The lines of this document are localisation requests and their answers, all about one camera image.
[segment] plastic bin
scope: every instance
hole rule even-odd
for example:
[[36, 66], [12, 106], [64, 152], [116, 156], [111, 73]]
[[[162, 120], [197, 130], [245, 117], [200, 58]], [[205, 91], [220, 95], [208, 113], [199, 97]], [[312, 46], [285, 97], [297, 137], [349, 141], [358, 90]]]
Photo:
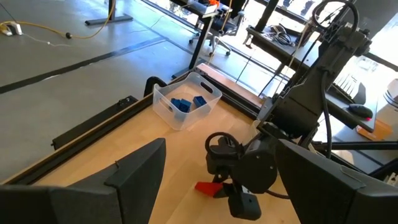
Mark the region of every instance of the plastic bin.
[[[193, 101], [194, 96], [202, 96], [206, 104], [197, 108], [192, 103], [190, 112], [184, 113], [171, 104], [171, 99]], [[221, 98], [222, 92], [205, 80], [201, 75], [192, 72], [184, 81], [166, 86], [154, 86], [154, 111], [175, 130], [182, 130], [207, 116]]]

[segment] gray floor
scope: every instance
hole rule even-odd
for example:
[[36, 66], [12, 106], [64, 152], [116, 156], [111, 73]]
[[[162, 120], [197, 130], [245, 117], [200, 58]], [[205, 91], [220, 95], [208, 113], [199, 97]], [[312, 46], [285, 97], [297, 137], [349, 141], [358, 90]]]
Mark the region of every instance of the gray floor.
[[[86, 27], [84, 21], [104, 18], [108, 12], [103, 0], [0, 1], [19, 21], [75, 35], [94, 33], [99, 27]], [[0, 12], [0, 21], [10, 20], [1, 9]], [[67, 40], [27, 26], [22, 27], [24, 33], [40, 41], [26, 35], [0, 35], [0, 51], [7, 52], [0, 54], [0, 87], [125, 47], [139, 46], [124, 55], [0, 95], [0, 181], [50, 154], [53, 138], [119, 99], [128, 95], [141, 99], [148, 77], [157, 76], [169, 82], [174, 73], [188, 67], [189, 52], [195, 48], [195, 44], [188, 43], [192, 30], [140, 1], [118, 0], [117, 14], [122, 13], [133, 16], [134, 21], [110, 24], [88, 40]], [[151, 44], [159, 38], [163, 39], [160, 43]], [[206, 45], [201, 57], [208, 60], [210, 50]], [[231, 78], [241, 75], [239, 84], [259, 94], [272, 74], [253, 63], [244, 69], [245, 58], [235, 53], [226, 57], [224, 53], [218, 48], [211, 63]], [[278, 84], [274, 80], [264, 93], [273, 93]]]

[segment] blue toy block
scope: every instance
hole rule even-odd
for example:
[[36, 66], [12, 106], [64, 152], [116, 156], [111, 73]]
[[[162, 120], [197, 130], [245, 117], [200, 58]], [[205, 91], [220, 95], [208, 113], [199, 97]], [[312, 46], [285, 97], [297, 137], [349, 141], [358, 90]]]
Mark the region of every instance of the blue toy block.
[[184, 99], [181, 99], [179, 101], [180, 105], [178, 109], [184, 113], [176, 113], [174, 118], [183, 122], [185, 120], [185, 117], [187, 116], [185, 113], [189, 113], [192, 103]]
[[179, 108], [179, 107], [180, 107], [180, 100], [175, 99], [175, 98], [172, 98], [172, 99], [171, 99], [171, 102], [172, 102], [172, 104], [173, 104], [176, 108]]
[[202, 96], [195, 96], [195, 97], [193, 98], [193, 103], [195, 104], [195, 106], [196, 106], [197, 108], [199, 108], [199, 107], [205, 105], [207, 102], [206, 102], [206, 100], [204, 99], [204, 97], [202, 97]]
[[190, 109], [191, 109], [191, 102], [181, 99], [180, 100], [180, 106], [178, 107], [180, 109], [180, 111], [184, 112], [184, 113], [189, 113]]

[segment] desk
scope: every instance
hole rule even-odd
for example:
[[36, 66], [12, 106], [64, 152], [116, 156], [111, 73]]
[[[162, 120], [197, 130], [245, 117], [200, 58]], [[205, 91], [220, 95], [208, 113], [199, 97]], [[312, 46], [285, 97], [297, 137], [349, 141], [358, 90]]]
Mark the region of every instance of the desk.
[[198, 19], [203, 22], [203, 28], [200, 32], [200, 36], [198, 39], [197, 46], [195, 47], [195, 51], [193, 52], [191, 62], [189, 64], [189, 69], [192, 69], [195, 67], [196, 62], [199, 57], [199, 53], [201, 48], [203, 47], [203, 44], [205, 43], [207, 34], [210, 31], [211, 24], [213, 23], [213, 19], [215, 16], [219, 14], [219, 12], [216, 10], [214, 12], [207, 12], [206, 13], [206, 6], [203, 4], [200, 4], [197, 1], [194, 1], [192, 4], [187, 6], [186, 1], [181, 1], [181, 0], [170, 0], [175, 4], [178, 4], [179, 6], [184, 6], [184, 9], [198, 15]]
[[[271, 54], [273, 57], [278, 59], [282, 64], [282, 68], [284, 68], [285, 65], [289, 64], [290, 62], [290, 57], [293, 54], [294, 50], [296, 47], [293, 46], [288, 46], [288, 45], [282, 45], [276, 41], [271, 41], [264, 36], [262, 36], [261, 32], [258, 32], [254, 27], [249, 26], [246, 28], [246, 31], [248, 32], [248, 35], [252, 35], [252, 44], [258, 46], [262, 50], [266, 51], [267, 53]], [[264, 28], [263, 32], [270, 32], [271, 29], [269, 27]], [[295, 42], [296, 37], [291, 36], [292, 41]], [[304, 58], [305, 53], [307, 53], [308, 49], [310, 46], [313, 44], [313, 42], [308, 41], [303, 47], [299, 48], [295, 58], [292, 62], [291, 69], [296, 70], [302, 59]], [[308, 69], [311, 67], [311, 65], [316, 61], [318, 58], [318, 47], [320, 43], [316, 43], [314, 48], [311, 50], [311, 52], [308, 54], [306, 60], [304, 61], [302, 67], [304, 69]]]
[[[275, 71], [275, 74], [274, 74], [274, 77], [275, 77], [283, 70], [283, 68], [287, 64], [289, 64], [289, 62], [291, 60], [291, 55], [293, 54], [295, 47], [281, 45], [277, 42], [271, 41], [271, 40], [265, 38], [264, 36], [262, 36], [262, 33], [256, 31], [254, 29], [254, 27], [249, 26], [246, 30], [249, 35], [253, 36], [252, 44], [260, 47], [262, 50], [266, 51], [267, 53], [270, 53], [273, 57], [277, 58], [281, 62], [281, 65]], [[264, 29], [264, 32], [268, 32], [268, 31], [269, 31], [269, 28], [266, 27]], [[295, 55], [295, 58], [292, 62], [292, 66], [291, 66], [292, 69], [296, 70], [299, 67], [302, 59], [304, 58], [304, 55], [307, 53], [307, 50], [310, 48], [310, 46], [312, 44], [313, 44], [313, 42], [308, 41], [303, 47], [298, 49], [298, 51]], [[320, 43], [316, 43], [314, 48], [308, 54], [306, 60], [304, 61], [303, 65], [302, 65], [302, 68], [301, 68], [303, 70], [303, 72], [307, 71], [312, 66], [312, 64], [316, 61], [316, 59], [318, 58], [319, 45], [320, 45]], [[366, 91], [367, 91], [366, 102], [364, 105], [373, 111], [373, 118], [370, 121], [366, 121], [364, 119], [361, 119], [361, 118], [349, 113], [348, 110], [346, 109], [346, 108], [348, 108], [348, 104], [345, 103], [344, 101], [341, 101], [340, 99], [338, 99], [332, 95], [329, 95], [329, 94], [326, 94], [326, 99], [328, 101], [328, 106], [330, 107], [330, 114], [332, 114], [335, 118], [339, 119], [340, 121], [345, 123], [350, 128], [355, 128], [357, 125], [360, 125], [367, 131], [373, 132], [374, 124], [375, 124], [375, 120], [376, 120], [377, 96], [374, 94], [371, 94], [371, 91], [370, 91], [371, 85], [366, 85], [366, 86], [368, 88], [366, 89]]]
[[[219, 83], [229, 90], [232, 89], [234, 93], [247, 96], [250, 99], [247, 100], [247, 103], [259, 103], [259, 98], [250, 96], [250, 92], [212, 68], [203, 64], [198, 68], [207, 73], [208, 78], [213, 82]], [[102, 138], [92, 140], [88, 147], [75, 156], [70, 156], [63, 164], [54, 167], [53, 171], [39, 178], [34, 185], [68, 186], [113, 164], [116, 160], [153, 139], [162, 137], [166, 138], [167, 144], [165, 170], [150, 223], [251, 223], [247, 220], [233, 218], [229, 214], [226, 198], [213, 199], [194, 190], [196, 182], [211, 181], [213, 178], [206, 169], [205, 139], [215, 131], [226, 131], [242, 141], [246, 130], [252, 123], [252, 118], [243, 115], [237, 108], [226, 103], [226, 100], [227, 98], [223, 97], [204, 120], [184, 131], [174, 131], [154, 113], [151, 106], [152, 95], [149, 95], [130, 108], [126, 108], [121, 114], [126, 114], [128, 111], [150, 102], [140, 112], [131, 116]], [[107, 119], [104, 123], [114, 120], [115, 117]], [[55, 159], [52, 159], [54, 155], [67, 151], [83, 138], [89, 138], [92, 132], [93, 130], [88, 130], [81, 137], [6, 182], [12, 183], [29, 173], [29, 170], [40, 167], [40, 164], [46, 161], [56, 162]], [[286, 194], [279, 178], [271, 190]], [[258, 199], [262, 217], [256, 223], [300, 223], [289, 200], [274, 198], [267, 194], [258, 195]]]

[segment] wooden table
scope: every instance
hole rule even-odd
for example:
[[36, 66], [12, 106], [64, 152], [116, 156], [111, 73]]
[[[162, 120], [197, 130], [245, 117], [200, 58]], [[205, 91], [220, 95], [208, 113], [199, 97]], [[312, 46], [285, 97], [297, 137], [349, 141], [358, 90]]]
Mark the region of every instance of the wooden table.
[[[212, 68], [204, 64], [199, 65], [198, 68], [205, 71], [220, 85], [239, 93], [253, 104], [261, 104], [259, 98]], [[148, 99], [151, 100], [152, 95], [131, 107]], [[252, 122], [251, 118], [220, 100], [205, 119], [186, 130], [175, 131], [154, 113], [152, 106], [148, 106], [53, 171], [39, 178], [33, 185], [66, 187], [113, 164], [155, 138], [162, 137], [166, 138], [167, 156], [162, 184], [150, 223], [252, 223], [233, 218], [229, 214], [226, 198], [209, 198], [194, 190], [196, 182], [211, 181], [213, 178], [206, 169], [205, 139], [213, 132], [225, 131], [242, 141]], [[88, 130], [84, 135], [89, 135], [91, 131]], [[73, 142], [61, 147], [53, 154], [68, 150], [68, 146]], [[46, 161], [51, 156], [53, 155], [49, 155], [42, 161]], [[5, 183], [11, 183], [39, 164], [40, 162], [28, 167]], [[286, 194], [279, 178], [271, 190]], [[274, 198], [267, 194], [258, 195], [258, 199], [262, 217], [256, 223], [300, 223], [289, 200]]]

